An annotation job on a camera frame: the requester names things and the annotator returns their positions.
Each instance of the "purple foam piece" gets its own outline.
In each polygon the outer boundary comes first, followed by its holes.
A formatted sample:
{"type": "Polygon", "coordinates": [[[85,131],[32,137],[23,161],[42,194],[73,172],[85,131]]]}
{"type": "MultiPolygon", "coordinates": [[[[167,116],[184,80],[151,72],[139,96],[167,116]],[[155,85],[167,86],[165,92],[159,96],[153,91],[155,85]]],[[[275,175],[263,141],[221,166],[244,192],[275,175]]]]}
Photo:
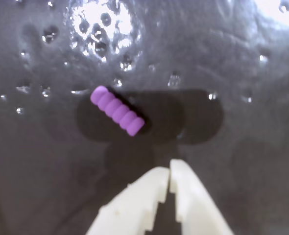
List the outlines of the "purple foam piece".
{"type": "Polygon", "coordinates": [[[126,105],[121,105],[116,109],[113,113],[112,119],[115,123],[119,123],[120,120],[130,111],[130,109],[126,105]]]}
{"type": "Polygon", "coordinates": [[[135,136],[144,125],[145,125],[145,120],[143,120],[141,117],[137,117],[127,127],[127,133],[130,136],[135,136]]]}
{"type": "Polygon", "coordinates": [[[122,102],[119,99],[113,99],[105,108],[105,113],[110,118],[113,116],[113,113],[116,111],[118,107],[122,105],[122,102]]]}
{"type": "Polygon", "coordinates": [[[120,127],[123,130],[126,130],[129,124],[133,122],[134,119],[137,118],[137,114],[134,111],[129,111],[127,114],[123,116],[120,120],[120,127]]]}
{"type": "Polygon", "coordinates": [[[104,111],[106,106],[111,103],[112,100],[116,99],[116,97],[110,93],[110,92],[107,92],[105,93],[101,99],[99,100],[99,102],[97,103],[97,106],[100,110],[104,111]]]}
{"type": "Polygon", "coordinates": [[[97,87],[91,94],[90,100],[115,123],[119,123],[120,127],[126,130],[130,136],[135,136],[145,125],[145,121],[141,117],[138,117],[104,86],[97,87]]]}
{"type": "Polygon", "coordinates": [[[104,94],[106,94],[107,92],[109,92],[109,91],[107,90],[106,87],[104,87],[104,86],[99,86],[99,87],[97,87],[97,88],[94,90],[94,92],[92,92],[92,94],[91,94],[91,96],[90,96],[91,102],[94,103],[95,105],[97,105],[98,102],[99,102],[99,100],[102,98],[102,96],[103,96],[104,94]]]}

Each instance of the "dark gray surface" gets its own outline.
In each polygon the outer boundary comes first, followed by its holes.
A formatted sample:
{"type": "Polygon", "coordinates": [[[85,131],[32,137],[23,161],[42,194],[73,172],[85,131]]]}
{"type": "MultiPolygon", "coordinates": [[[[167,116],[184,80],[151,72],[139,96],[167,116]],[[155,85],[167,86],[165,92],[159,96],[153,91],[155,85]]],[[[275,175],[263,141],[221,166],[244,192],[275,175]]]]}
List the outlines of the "dark gray surface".
{"type": "MultiPolygon", "coordinates": [[[[0,235],[84,235],[172,158],[235,234],[289,235],[289,1],[83,2],[0,0],[0,235]],[[90,104],[98,85],[142,134],[90,104]]],[[[151,234],[180,234],[168,205],[151,234]]]]}

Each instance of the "gray plastic surface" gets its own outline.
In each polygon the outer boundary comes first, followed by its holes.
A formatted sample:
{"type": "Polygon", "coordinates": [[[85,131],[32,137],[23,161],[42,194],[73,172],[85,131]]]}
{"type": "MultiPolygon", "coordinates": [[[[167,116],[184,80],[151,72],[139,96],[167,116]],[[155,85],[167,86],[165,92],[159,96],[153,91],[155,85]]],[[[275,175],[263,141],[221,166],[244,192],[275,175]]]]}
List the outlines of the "gray plastic surface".
{"type": "MultiPolygon", "coordinates": [[[[235,234],[289,235],[289,0],[86,2],[0,0],[0,235],[84,235],[172,158],[235,234]],[[90,103],[98,85],[142,134],[90,103]]],[[[152,234],[179,234],[161,208],[152,234]]]]}

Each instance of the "purple ribbed cylinder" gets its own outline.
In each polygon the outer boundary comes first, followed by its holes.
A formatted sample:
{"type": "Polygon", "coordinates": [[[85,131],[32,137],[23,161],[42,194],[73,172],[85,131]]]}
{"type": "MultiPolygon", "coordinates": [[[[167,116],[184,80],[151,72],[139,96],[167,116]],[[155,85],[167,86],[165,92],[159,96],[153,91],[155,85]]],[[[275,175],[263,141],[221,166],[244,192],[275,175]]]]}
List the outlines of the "purple ribbed cylinder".
{"type": "Polygon", "coordinates": [[[135,136],[145,125],[145,121],[131,111],[104,86],[97,87],[92,92],[90,100],[107,116],[126,130],[130,136],[135,136]]]}

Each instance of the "water droplet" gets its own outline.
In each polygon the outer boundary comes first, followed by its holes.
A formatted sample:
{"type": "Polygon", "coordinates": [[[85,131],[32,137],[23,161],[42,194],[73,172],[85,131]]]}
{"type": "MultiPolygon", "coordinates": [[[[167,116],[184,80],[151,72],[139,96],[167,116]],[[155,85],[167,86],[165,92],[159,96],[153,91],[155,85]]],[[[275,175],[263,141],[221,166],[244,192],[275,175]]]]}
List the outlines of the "water droplet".
{"type": "Polygon", "coordinates": [[[79,30],[82,33],[87,33],[89,27],[90,27],[90,24],[88,23],[88,21],[86,19],[83,19],[79,25],[79,30]]]}
{"type": "Polygon", "coordinates": [[[289,1],[288,0],[282,0],[278,8],[279,8],[280,12],[282,12],[282,13],[289,12],[289,1]]]}
{"type": "Polygon", "coordinates": [[[48,98],[51,95],[51,88],[45,86],[41,86],[41,88],[42,88],[41,94],[43,95],[43,97],[48,98]]]}
{"type": "Polygon", "coordinates": [[[217,94],[216,93],[210,93],[209,94],[209,100],[215,100],[217,98],[217,94]]]}
{"type": "Polygon", "coordinates": [[[50,8],[53,8],[53,7],[54,7],[54,4],[53,4],[51,1],[49,1],[49,2],[48,2],[48,6],[49,6],[50,8]]]}
{"type": "Polygon", "coordinates": [[[30,93],[30,83],[28,81],[23,81],[16,87],[16,90],[28,94],[30,93]]]}
{"type": "Polygon", "coordinates": [[[71,46],[73,49],[76,48],[78,46],[78,42],[77,41],[72,42],[71,46]]]}
{"type": "Polygon", "coordinates": [[[5,94],[2,94],[0,97],[1,97],[1,100],[7,101],[7,96],[5,94]]]}
{"type": "Polygon", "coordinates": [[[72,90],[71,93],[75,95],[81,95],[81,94],[86,94],[88,92],[88,89],[85,90],[72,90]]]}
{"type": "Polygon", "coordinates": [[[98,56],[103,58],[106,54],[106,44],[103,42],[96,43],[95,51],[98,56]]]}
{"type": "Polygon", "coordinates": [[[56,37],[58,36],[58,28],[56,26],[50,26],[49,28],[45,29],[42,36],[42,41],[46,43],[53,42],[56,37]]]}
{"type": "Polygon", "coordinates": [[[84,54],[84,56],[88,56],[89,55],[89,52],[87,50],[84,50],[82,53],[84,54]]]}
{"type": "Polygon", "coordinates": [[[16,113],[17,113],[17,114],[20,114],[20,115],[21,115],[21,114],[24,114],[24,108],[17,108],[17,109],[16,109],[16,113]]]}
{"type": "Polygon", "coordinates": [[[128,55],[124,55],[123,57],[123,61],[120,63],[120,68],[123,71],[129,71],[132,69],[131,66],[132,60],[130,59],[130,57],[128,55]]]}
{"type": "Polygon", "coordinates": [[[152,72],[155,72],[155,70],[156,70],[155,65],[154,65],[154,64],[150,64],[150,65],[149,65],[149,69],[150,69],[152,72]]]}
{"type": "Polygon", "coordinates": [[[180,76],[176,72],[173,72],[169,78],[168,87],[172,89],[178,88],[180,82],[181,82],[180,76]]]}
{"type": "Polygon", "coordinates": [[[99,24],[94,24],[93,28],[92,28],[92,35],[91,38],[94,39],[93,37],[95,37],[96,39],[100,39],[102,35],[101,32],[101,26],[99,24]]]}
{"type": "Polygon", "coordinates": [[[114,83],[115,87],[121,87],[123,85],[121,82],[121,79],[119,79],[119,78],[115,78],[113,83],[114,83]]]}
{"type": "Polygon", "coordinates": [[[251,89],[247,88],[242,91],[241,99],[246,103],[252,102],[253,92],[251,89]]]}
{"type": "Polygon", "coordinates": [[[266,63],[268,61],[268,57],[266,55],[260,55],[260,62],[266,63]]]}
{"type": "Polygon", "coordinates": [[[109,13],[103,13],[101,15],[101,20],[102,20],[102,23],[105,27],[108,27],[111,25],[112,19],[111,19],[109,13]]]}

